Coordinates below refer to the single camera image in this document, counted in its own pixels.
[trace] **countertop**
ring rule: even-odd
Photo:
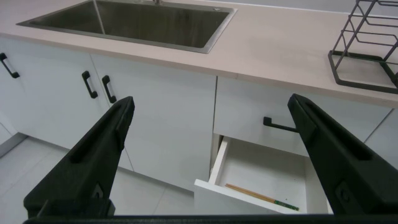
[[[0,36],[398,108],[398,95],[336,84],[327,54],[337,41],[347,14],[213,1],[166,0],[238,9],[209,54],[16,25],[83,1],[2,0]],[[385,49],[360,44],[354,44],[353,49],[365,54],[385,52]],[[367,83],[392,86],[387,75],[378,67],[371,68],[369,62],[348,61],[341,64],[340,70],[341,76],[352,80],[366,79]]]

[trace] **floor tile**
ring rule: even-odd
[[[116,207],[115,215],[151,215],[167,184],[131,171],[119,169],[110,199]]]
[[[1,223],[22,223],[24,220],[27,220],[27,212],[23,204],[25,196],[67,153],[66,149],[31,138],[26,139],[18,146],[19,149],[14,148],[13,150],[26,148],[28,151],[35,151],[36,153],[43,151],[48,151],[48,153],[40,160],[40,162],[31,167],[22,177],[20,177],[20,179],[3,196],[0,197]],[[3,163],[5,159],[7,158],[2,157],[0,159],[0,163]],[[29,161],[29,158],[22,156],[19,157],[17,162],[20,164],[21,162]]]
[[[27,220],[24,198],[51,169],[49,162],[37,164],[0,198],[2,223],[22,223]]]
[[[193,215],[193,192],[169,186],[165,190],[155,215]]]
[[[51,152],[48,144],[27,138],[0,158],[0,196]]]

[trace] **black metal dish rack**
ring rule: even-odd
[[[361,6],[361,4],[365,4],[364,2],[367,2],[368,4],[370,4],[369,7],[366,9],[366,11],[364,11],[363,6]],[[384,93],[398,94],[398,72],[394,73],[393,70],[391,69],[391,67],[389,66],[389,65],[398,65],[398,63],[388,62],[389,58],[394,53],[395,49],[398,47],[397,36],[395,34],[391,34],[391,33],[386,34],[386,33],[378,33],[378,32],[361,31],[361,28],[363,28],[364,23],[366,23],[368,26],[390,27],[391,29],[398,28],[398,17],[371,16],[371,11],[372,11],[373,7],[377,4],[380,7],[398,7],[398,1],[356,0],[355,7],[351,11],[351,14],[348,16],[348,20],[347,20],[343,30],[341,30],[341,34],[340,34],[333,50],[329,51],[329,54],[328,54],[329,62],[330,62],[331,69],[333,72],[333,76],[335,77],[336,83],[339,85],[350,86],[350,87],[355,87],[355,88],[362,88],[365,90],[381,91]],[[354,17],[362,18],[356,28],[353,24]],[[383,24],[383,23],[369,22],[369,19],[379,19],[379,20],[386,21],[387,23]],[[348,42],[346,41],[346,38],[344,36],[344,34],[347,32],[353,34]],[[381,36],[385,36],[385,37],[389,36],[389,37],[395,38],[395,43],[394,44],[386,44],[386,43],[382,43],[382,42],[363,41],[363,40],[359,39],[358,34],[381,35]],[[344,51],[337,51],[336,48],[342,39],[343,39],[343,43],[344,43]],[[380,56],[376,56],[376,55],[367,55],[367,54],[356,54],[356,53],[349,52],[349,48],[351,47],[351,44],[355,40],[361,44],[373,44],[373,45],[382,45],[382,46],[390,47],[390,50],[384,57],[380,57]],[[333,61],[332,55],[340,56],[336,64]],[[345,57],[377,62],[383,68],[385,73],[388,75],[391,82],[395,85],[395,88],[342,80],[338,75],[337,68],[339,67],[339,65],[341,64],[341,61]]]

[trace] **stainless steel sink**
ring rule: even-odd
[[[97,0],[96,5],[98,11],[86,1],[18,25],[207,54],[236,12],[152,1]]]

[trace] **black cabinet handle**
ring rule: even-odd
[[[12,78],[18,78],[18,77],[19,77],[19,74],[18,74],[17,72],[11,72],[11,71],[10,71],[10,69],[9,69],[9,68],[7,67],[7,65],[4,63],[4,60],[5,60],[5,59],[7,59],[6,54],[5,54],[5,53],[1,53],[1,54],[0,54],[0,61],[1,61],[1,63],[4,65],[4,68],[7,69],[8,73],[10,73],[10,76],[11,76]]]
[[[295,128],[286,127],[286,126],[279,125],[279,124],[272,124],[272,118],[269,118],[269,117],[264,117],[264,120],[262,120],[262,124],[264,126],[279,128],[279,129],[283,129],[286,131],[292,131],[292,132],[298,133],[297,129],[295,129]]]
[[[111,96],[111,94],[109,93],[109,89],[108,89],[108,83],[111,81],[111,79],[109,78],[109,76],[105,75],[102,78],[102,83],[104,83],[104,87],[105,87],[105,91],[106,91],[106,95],[108,96],[109,102],[114,103],[116,102],[116,96]]]
[[[90,73],[88,71],[85,71],[81,74],[81,76],[83,77],[83,80],[85,81],[88,93],[90,94],[90,96],[92,97],[92,99],[97,98],[98,94],[97,91],[92,91],[90,86],[88,85],[87,79],[90,77]]]

